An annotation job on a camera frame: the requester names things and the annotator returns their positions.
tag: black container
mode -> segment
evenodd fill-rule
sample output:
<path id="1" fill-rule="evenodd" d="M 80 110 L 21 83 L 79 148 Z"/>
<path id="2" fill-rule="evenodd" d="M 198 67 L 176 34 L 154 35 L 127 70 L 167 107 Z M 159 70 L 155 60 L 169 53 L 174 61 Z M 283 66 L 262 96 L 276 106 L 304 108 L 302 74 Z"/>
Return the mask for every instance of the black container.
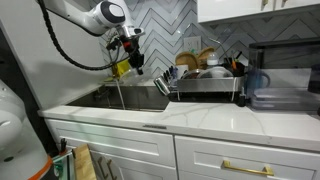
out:
<path id="1" fill-rule="evenodd" d="M 308 91 L 320 94 L 320 64 L 315 64 L 311 67 Z"/>

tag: wooden cutting board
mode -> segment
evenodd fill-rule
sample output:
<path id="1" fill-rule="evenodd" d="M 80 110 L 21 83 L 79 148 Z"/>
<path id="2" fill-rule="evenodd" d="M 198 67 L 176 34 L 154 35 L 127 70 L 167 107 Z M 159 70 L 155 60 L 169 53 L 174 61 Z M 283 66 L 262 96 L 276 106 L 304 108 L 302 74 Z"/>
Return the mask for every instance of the wooden cutting board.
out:
<path id="1" fill-rule="evenodd" d="M 207 67 L 208 67 L 207 59 L 209 57 L 209 54 L 213 53 L 213 52 L 214 52 L 213 47 L 207 47 L 207 48 L 202 49 L 202 51 L 197 56 L 199 69 L 207 69 Z"/>
<path id="2" fill-rule="evenodd" d="M 76 180 L 97 180 L 88 145 L 83 144 L 75 148 L 74 153 L 76 156 L 74 160 Z"/>

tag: kitchen sink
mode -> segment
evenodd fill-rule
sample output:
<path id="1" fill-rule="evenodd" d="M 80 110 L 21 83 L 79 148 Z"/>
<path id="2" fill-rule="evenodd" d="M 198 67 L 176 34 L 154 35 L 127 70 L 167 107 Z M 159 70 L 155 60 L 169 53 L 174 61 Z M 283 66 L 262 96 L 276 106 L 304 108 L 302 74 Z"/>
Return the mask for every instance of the kitchen sink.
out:
<path id="1" fill-rule="evenodd" d="M 162 112 L 168 104 L 169 99 L 156 86 L 102 86 L 67 105 Z"/>

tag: white countertop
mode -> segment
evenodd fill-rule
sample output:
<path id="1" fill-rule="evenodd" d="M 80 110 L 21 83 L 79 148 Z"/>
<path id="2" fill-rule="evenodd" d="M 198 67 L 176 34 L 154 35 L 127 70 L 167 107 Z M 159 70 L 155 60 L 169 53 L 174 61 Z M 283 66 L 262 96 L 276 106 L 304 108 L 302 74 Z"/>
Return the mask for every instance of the white countertop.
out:
<path id="1" fill-rule="evenodd" d="M 307 114 L 258 113 L 220 103 L 172 103 L 164 112 L 58 106 L 45 118 L 177 135 L 214 138 L 320 152 L 320 118 Z M 144 125 L 166 126 L 166 129 Z"/>

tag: cabinet door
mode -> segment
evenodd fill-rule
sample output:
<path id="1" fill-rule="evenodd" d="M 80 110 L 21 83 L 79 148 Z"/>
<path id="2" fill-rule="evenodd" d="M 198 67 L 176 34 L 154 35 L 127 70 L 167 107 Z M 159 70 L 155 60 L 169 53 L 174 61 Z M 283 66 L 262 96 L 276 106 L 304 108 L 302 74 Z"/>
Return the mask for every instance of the cabinet door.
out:
<path id="1" fill-rule="evenodd" d="M 94 151 L 176 166 L 172 135 L 54 119 L 46 119 L 46 123 L 56 143 L 65 138 L 70 146 L 87 143 Z"/>
<path id="2" fill-rule="evenodd" d="M 277 0 L 276 10 L 320 4 L 319 0 Z"/>
<path id="3" fill-rule="evenodd" d="M 102 166 L 104 175 L 108 174 L 111 179 L 110 171 L 118 180 L 177 180 L 176 168 L 165 167 L 157 164 L 136 161 L 133 159 L 121 158 L 101 152 L 91 151 L 94 162 L 98 162 L 101 157 L 112 160 L 110 168 Z"/>
<path id="4" fill-rule="evenodd" d="M 198 22 L 273 11 L 273 0 L 198 0 Z"/>
<path id="5" fill-rule="evenodd" d="M 320 180 L 320 154 L 181 136 L 175 142 L 179 171 L 224 180 Z"/>

